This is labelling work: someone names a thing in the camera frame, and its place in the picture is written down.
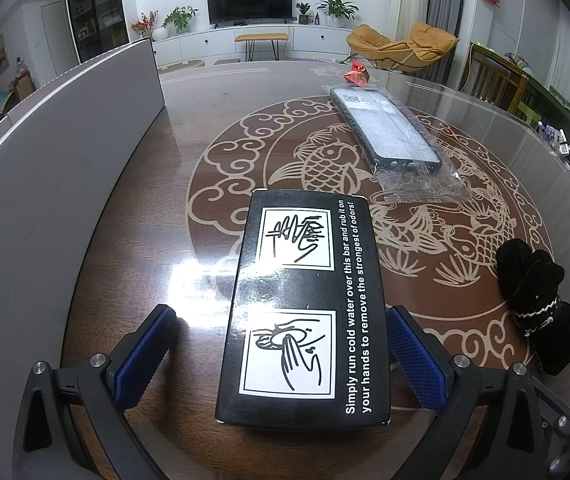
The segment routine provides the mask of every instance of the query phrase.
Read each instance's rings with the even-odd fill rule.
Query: gray curtain
[[[427,24],[458,36],[461,3],[462,0],[430,0],[427,7]],[[444,84],[451,65],[452,52],[436,63],[419,70],[416,75],[421,79]]]

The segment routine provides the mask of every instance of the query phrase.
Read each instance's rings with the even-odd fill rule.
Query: orange chair
[[[458,42],[449,32],[422,22],[414,23],[408,40],[390,41],[369,25],[359,25],[347,36],[353,50],[350,57],[361,56],[376,68],[402,72],[415,72],[438,61]]]

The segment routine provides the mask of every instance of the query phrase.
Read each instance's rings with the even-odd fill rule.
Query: television
[[[207,0],[209,23],[271,18],[289,20],[291,0]]]

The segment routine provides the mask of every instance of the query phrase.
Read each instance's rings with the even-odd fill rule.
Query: metal screw
[[[47,363],[44,361],[38,361],[33,365],[33,367],[31,367],[31,371],[33,371],[36,375],[40,375],[45,370],[47,370]]]
[[[512,370],[516,375],[525,375],[527,373],[527,368],[523,363],[514,363],[512,365]]]
[[[463,354],[457,354],[454,356],[454,364],[459,368],[467,368],[470,366],[470,358]]]
[[[94,354],[89,358],[89,364],[91,364],[94,368],[98,368],[99,366],[103,366],[107,361],[107,356],[105,354]]]

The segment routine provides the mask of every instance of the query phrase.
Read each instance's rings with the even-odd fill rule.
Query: green plant
[[[341,0],[323,0],[318,4],[319,9],[323,9],[328,16],[343,17],[351,20],[359,8],[352,2],[343,2]]]
[[[296,4],[296,8],[300,11],[300,13],[303,16],[305,16],[305,14],[307,14],[309,12],[311,5],[310,4],[304,4],[303,2],[299,2]]]
[[[176,7],[170,12],[163,22],[163,27],[167,27],[170,23],[176,27],[176,30],[183,30],[188,27],[190,20],[196,15],[198,9],[192,9],[191,6]]]

